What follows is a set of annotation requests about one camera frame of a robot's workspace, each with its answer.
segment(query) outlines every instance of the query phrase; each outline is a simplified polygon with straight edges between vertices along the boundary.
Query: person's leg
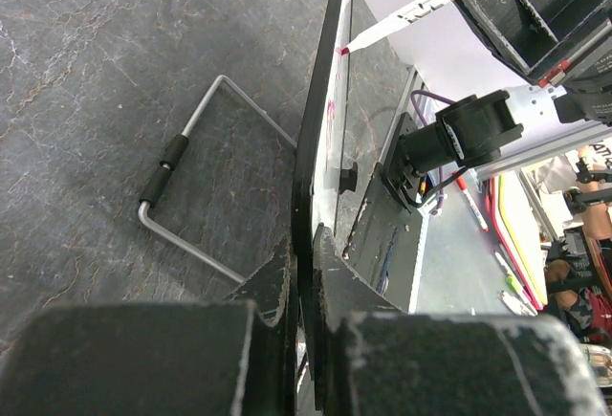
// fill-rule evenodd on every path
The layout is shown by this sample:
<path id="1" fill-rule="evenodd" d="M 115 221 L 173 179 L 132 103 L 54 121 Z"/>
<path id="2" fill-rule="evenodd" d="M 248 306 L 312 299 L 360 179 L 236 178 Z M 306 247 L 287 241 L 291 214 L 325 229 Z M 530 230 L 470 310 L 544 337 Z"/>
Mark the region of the person's leg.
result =
<path id="1" fill-rule="evenodd" d="M 567 278 L 570 273 L 570 265 L 567 261 L 564 260 L 555 260 L 548 265 L 546 268 L 546 272 L 544 273 L 544 279 L 547 284 L 551 282 L 557 282 L 559 280 L 564 280 Z M 572 290 L 566 290 L 565 292 L 559 292 L 557 294 L 553 294 L 555 299 L 557 300 L 558 305 L 564 309 L 569 310 L 572 306 L 576 304 L 578 301 L 578 294 Z"/>

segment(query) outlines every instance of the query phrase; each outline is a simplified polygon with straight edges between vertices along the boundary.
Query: red marker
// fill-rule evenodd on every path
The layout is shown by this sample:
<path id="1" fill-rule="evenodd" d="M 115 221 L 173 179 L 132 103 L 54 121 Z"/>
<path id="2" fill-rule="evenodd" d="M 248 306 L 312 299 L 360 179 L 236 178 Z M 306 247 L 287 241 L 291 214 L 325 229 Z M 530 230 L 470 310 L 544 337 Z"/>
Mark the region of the red marker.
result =
<path id="1" fill-rule="evenodd" d="M 459 177 L 457 179 L 457 185 L 459 186 L 459 188 L 461 188 L 461 191 L 463 191 L 463 194 L 468 199 L 468 204 L 470 205 L 471 211 L 474 212 L 474 215 L 476 216 L 476 220 L 478 220 L 478 224 L 480 225 L 480 228 L 482 228 L 484 231 L 489 231 L 487 222 L 485 222 L 485 219 L 480 213 L 480 210 L 478 210 L 478 206 L 476 205 L 473 198 L 471 197 L 471 194 L 468 191 L 468 186 L 466 185 L 466 182 L 461 177 Z"/>

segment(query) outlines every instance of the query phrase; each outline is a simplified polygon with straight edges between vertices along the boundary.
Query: white wall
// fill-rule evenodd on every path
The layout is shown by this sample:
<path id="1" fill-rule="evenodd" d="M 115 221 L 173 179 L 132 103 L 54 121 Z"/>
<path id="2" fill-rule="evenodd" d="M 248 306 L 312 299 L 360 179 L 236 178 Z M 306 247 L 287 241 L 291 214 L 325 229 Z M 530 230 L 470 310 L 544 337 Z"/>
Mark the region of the white wall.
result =
<path id="1" fill-rule="evenodd" d="M 378 20 L 412 0 L 365 0 Z M 405 64 L 416 65 L 432 92 L 461 99 L 524 81 L 493 59 L 452 5 L 389 37 Z"/>

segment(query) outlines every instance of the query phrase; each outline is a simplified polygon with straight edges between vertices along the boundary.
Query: black cable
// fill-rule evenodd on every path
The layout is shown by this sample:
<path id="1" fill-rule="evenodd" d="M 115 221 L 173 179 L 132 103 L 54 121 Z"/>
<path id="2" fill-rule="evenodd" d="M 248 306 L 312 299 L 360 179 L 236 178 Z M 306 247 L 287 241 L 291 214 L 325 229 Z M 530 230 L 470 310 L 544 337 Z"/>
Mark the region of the black cable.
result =
<path id="1" fill-rule="evenodd" d="M 411 199 L 408 195 L 407 195 L 407 190 L 405 189 L 405 186 L 402 186 L 402 191 L 404 192 L 404 197 L 407 200 L 407 202 L 413 206 L 414 208 L 421 208 L 427 201 L 429 201 L 429 199 L 431 199 L 431 197 L 436 194 L 440 189 L 449 186 L 450 184 L 452 184 L 455 180 L 457 180 L 459 177 L 461 177 L 463 174 L 465 174 L 468 171 L 467 167 L 462 167 L 460 168 L 458 171 L 456 171 L 454 174 L 452 174 L 450 177 L 448 177 L 446 180 L 444 180 L 442 183 L 436 185 L 434 188 L 432 188 L 430 191 L 427 192 L 427 194 L 423 197 L 423 200 L 420 203 L 417 203 L 416 201 L 414 201 L 413 199 Z"/>

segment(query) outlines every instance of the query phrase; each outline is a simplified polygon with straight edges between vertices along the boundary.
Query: black foam grip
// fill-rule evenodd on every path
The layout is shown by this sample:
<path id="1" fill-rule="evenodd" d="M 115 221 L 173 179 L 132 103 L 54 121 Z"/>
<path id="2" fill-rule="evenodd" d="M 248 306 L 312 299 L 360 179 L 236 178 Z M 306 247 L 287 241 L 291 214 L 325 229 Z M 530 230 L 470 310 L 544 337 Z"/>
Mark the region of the black foam grip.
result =
<path id="1" fill-rule="evenodd" d="M 179 161 L 181 160 L 183 153 L 185 153 L 188 145 L 189 139 L 183 134 L 177 134 L 174 136 L 174 139 L 172 139 L 172 142 L 170 142 L 164 152 L 160 165 L 168 164 L 170 166 L 170 170 L 176 169 L 176 166 L 179 165 Z"/>
<path id="2" fill-rule="evenodd" d="M 141 195 L 140 201 L 148 201 L 151 204 L 151 208 L 155 207 L 157 202 L 160 200 L 164 188 L 168 185 L 168 180 L 172 177 L 172 171 L 165 167 L 159 166 L 149 183 L 146 184 L 146 188 Z"/>

